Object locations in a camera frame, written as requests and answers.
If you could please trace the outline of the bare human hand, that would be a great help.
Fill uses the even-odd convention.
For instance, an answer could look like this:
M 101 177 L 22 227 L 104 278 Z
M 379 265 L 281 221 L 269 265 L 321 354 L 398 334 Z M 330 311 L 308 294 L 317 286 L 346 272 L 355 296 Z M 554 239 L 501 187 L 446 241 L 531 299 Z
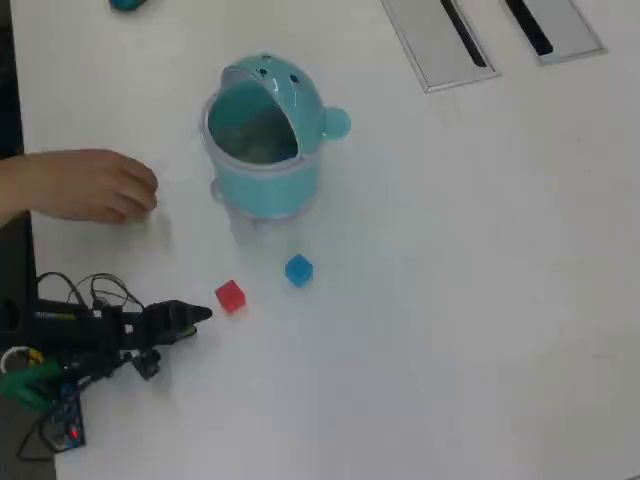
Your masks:
M 153 171 L 111 150 L 34 154 L 25 177 L 28 208 L 49 217 L 118 224 L 141 220 L 157 206 Z

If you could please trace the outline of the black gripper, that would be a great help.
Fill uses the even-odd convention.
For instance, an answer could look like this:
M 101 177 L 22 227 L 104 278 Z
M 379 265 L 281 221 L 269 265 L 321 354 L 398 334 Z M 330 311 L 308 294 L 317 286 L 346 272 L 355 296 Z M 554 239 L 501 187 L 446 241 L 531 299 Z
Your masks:
M 153 303 L 141 312 L 127 312 L 121 307 L 101 309 L 109 335 L 119 350 L 148 350 L 156 345 L 173 345 L 197 334 L 195 324 L 208 320 L 213 312 L 208 307 L 180 300 Z M 181 329 L 156 326 L 189 326 Z

